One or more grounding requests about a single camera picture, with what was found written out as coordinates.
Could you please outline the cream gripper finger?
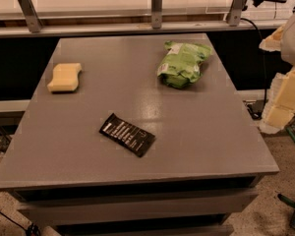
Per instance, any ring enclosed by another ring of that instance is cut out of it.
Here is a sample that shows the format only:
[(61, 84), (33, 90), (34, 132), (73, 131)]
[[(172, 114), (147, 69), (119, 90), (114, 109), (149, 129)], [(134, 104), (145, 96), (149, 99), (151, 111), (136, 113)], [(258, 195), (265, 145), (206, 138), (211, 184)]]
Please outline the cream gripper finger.
[(277, 73), (272, 80), (260, 130), (266, 134), (276, 134), (283, 130), (294, 116), (295, 66), (286, 75)]
[(276, 29), (271, 35), (263, 39), (259, 45), (259, 49), (268, 52), (280, 51), (280, 41), (282, 39), (283, 30), (284, 26), (281, 26)]

